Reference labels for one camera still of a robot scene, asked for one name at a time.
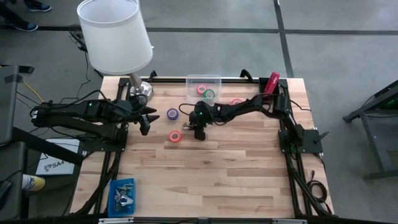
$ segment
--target wooden table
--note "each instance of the wooden table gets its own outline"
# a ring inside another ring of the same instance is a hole
[[[303,79],[287,82],[291,99],[309,108]],[[119,77],[104,77],[101,90],[114,98],[118,83]],[[278,120],[257,112],[245,114],[222,127],[205,128],[207,139],[199,141],[193,131],[182,130],[188,116],[180,113],[176,121],[166,116],[168,109],[185,102],[185,84],[152,86],[155,93],[148,105],[157,109],[160,118],[151,124],[147,136],[141,135],[139,125],[130,125],[118,174],[119,179],[136,180],[135,217],[294,217],[285,157],[277,137]],[[257,84],[223,84],[219,103],[251,98],[257,92]],[[296,121],[306,129],[313,128],[311,112],[292,106]],[[193,107],[182,109],[189,113]],[[172,130],[182,132],[179,143],[168,140]],[[103,157],[103,152],[96,152],[83,162],[71,212],[81,208],[97,187]],[[319,158],[311,154],[302,157],[307,181],[314,170],[315,179],[328,188]],[[106,189],[101,211],[107,198]],[[332,207],[330,196],[327,202]]]

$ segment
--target person's foot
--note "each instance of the person's foot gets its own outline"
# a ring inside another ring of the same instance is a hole
[[[26,2],[25,4],[30,12],[48,12],[49,10],[51,10],[51,6],[43,4],[36,0]]]
[[[12,22],[10,22],[8,20],[5,20],[5,22],[6,22],[6,24],[10,24],[10,25],[14,26],[15,29],[22,30],[22,31],[25,31],[25,32],[33,32],[33,31],[37,30],[37,28],[39,28],[38,25],[36,25],[36,24],[34,24],[32,22],[26,22],[26,21],[23,21],[23,20],[19,21],[18,25],[13,24]]]
[[[17,30],[22,30],[22,31],[25,31],[25,32],[33,32],[33,31],[37,30],[37,28],[39,28],[39,26],[37,24],[31,23],[31,22],[26,24],[26,26],[16,26],[16,25],[14,25],[14,27]]]

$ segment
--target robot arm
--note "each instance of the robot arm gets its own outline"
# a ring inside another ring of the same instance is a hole
[[[272,107],[272,111],[265,109],[264,105]],[[205,140],[204,128],[208,124],[223,125],[232,121],[236,116],[253,111],[259,111],[267,117],[281,120],[286,129],[289,130],[290,143],[294,146],[302,145],[303,127],[295,122],[288,107],[288,98],[284,95],[264,96],[260,94],[235,105],[215,103],[214,106],[210,106],[204,101],[199,101],[189,114],[189,127],[195,130],[195,138]]]
[[[146,106],[145,98],[137,100],[85,100],[79,104],[55,104],[52,101],[35,106],[32,122],[36,127],[62,126],[94,134],[107,141],[116,140],[119,123],[140,123],[141,134],[147,135],[150,123],[159,118]]]

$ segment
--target green tape roll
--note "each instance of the green tape roll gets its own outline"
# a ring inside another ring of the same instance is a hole
[[[206,90],[203,95],[205,96],[205,98],[214,98],[214,91],[213,90]]]

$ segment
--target purple tape roll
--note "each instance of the purple tape roll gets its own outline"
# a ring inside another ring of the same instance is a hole
[[[170,120],[175,120],[175,119],[177,119],[177,118],[178,118],[178,110],[176,110],[176,109],[174,109],[174,108],[169,109],[169,110],[167,111],[167,117],[168,117]]]

